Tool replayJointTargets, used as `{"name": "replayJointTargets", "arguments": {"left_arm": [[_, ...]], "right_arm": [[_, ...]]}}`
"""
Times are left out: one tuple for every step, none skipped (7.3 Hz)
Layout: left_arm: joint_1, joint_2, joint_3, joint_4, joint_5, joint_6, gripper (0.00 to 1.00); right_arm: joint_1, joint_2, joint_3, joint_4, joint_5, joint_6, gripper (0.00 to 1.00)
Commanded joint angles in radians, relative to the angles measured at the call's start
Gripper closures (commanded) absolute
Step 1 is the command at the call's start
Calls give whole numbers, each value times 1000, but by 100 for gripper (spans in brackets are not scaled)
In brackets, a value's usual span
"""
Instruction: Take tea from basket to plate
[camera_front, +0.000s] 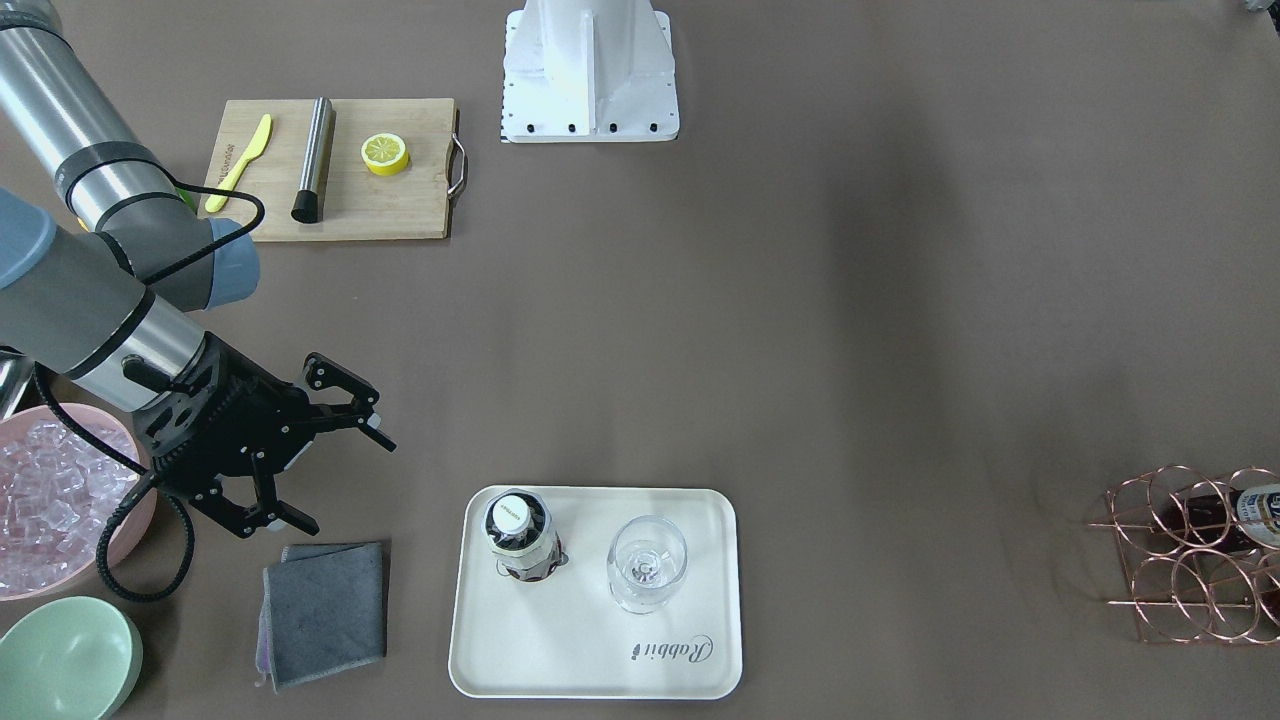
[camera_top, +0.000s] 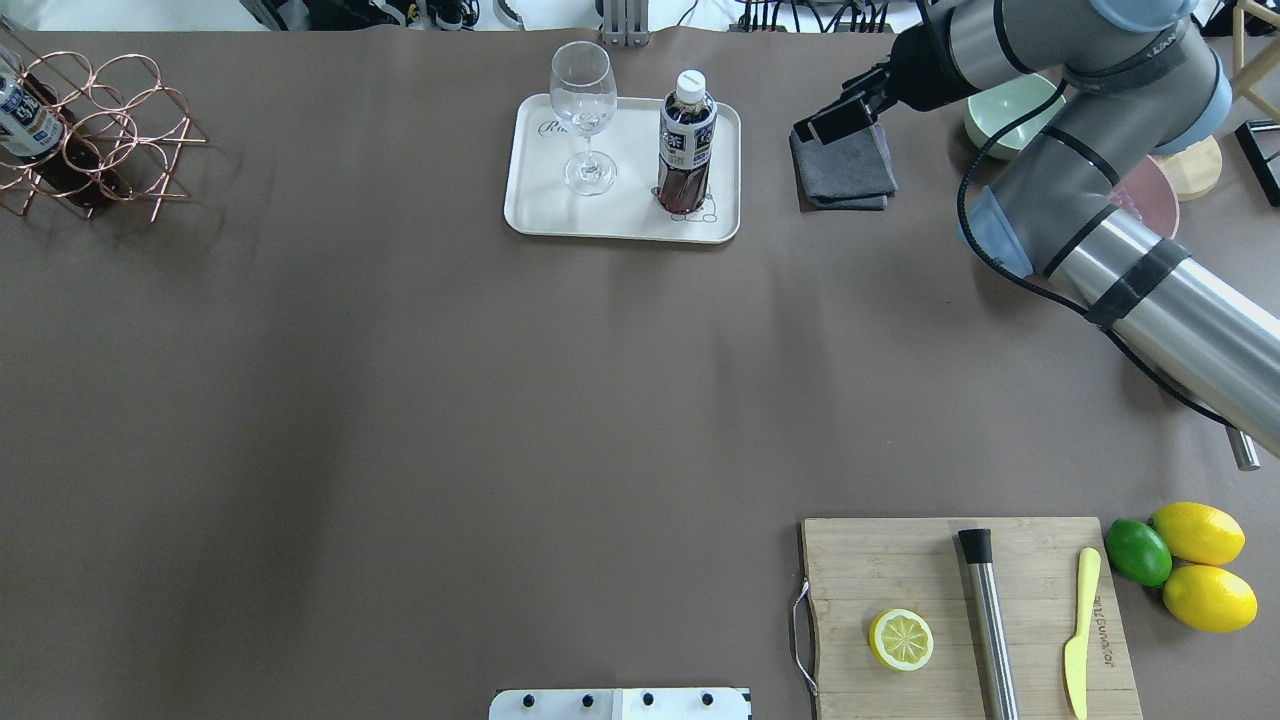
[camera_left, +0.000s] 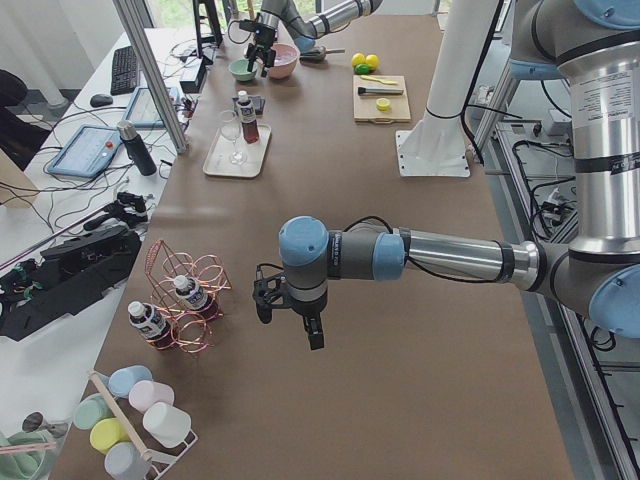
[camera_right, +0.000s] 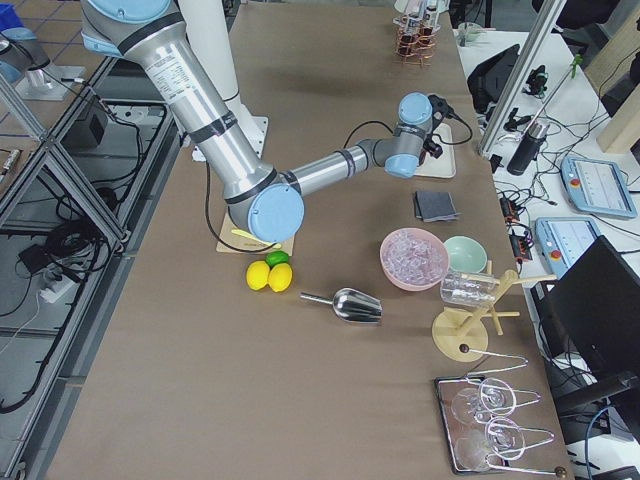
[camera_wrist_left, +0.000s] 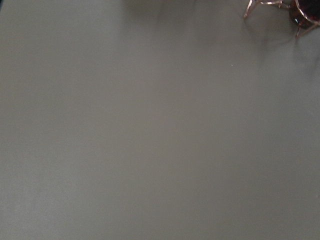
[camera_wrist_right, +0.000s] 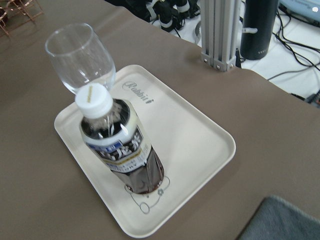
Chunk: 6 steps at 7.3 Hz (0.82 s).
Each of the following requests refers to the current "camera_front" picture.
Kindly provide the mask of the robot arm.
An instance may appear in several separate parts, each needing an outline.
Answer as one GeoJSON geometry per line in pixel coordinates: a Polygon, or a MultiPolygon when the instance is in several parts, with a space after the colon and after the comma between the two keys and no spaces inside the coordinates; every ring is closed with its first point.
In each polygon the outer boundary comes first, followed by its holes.
{"type": "Polygon", "coordinates": [[[3,343],[129,414],[148,479],[239,537],[319,532],[275,479],[317,436],[383,448],[378,392],[321,354],[301,383],[206,331],[195,311],[259,282],[251,227],[200,217],[64,40],[49,1],[5,1],[3,114],[84,231],[3,193],[3,343]]]}

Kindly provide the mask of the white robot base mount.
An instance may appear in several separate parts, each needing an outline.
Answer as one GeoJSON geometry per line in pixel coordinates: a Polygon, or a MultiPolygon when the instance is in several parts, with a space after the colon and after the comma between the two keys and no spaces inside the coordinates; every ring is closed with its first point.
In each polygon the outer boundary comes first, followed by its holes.
{"type": "Polygon", "coordinates": [[[678,137],[669,15],[649,1],[526,1],[504,20],[500,141],[678,137]]]}

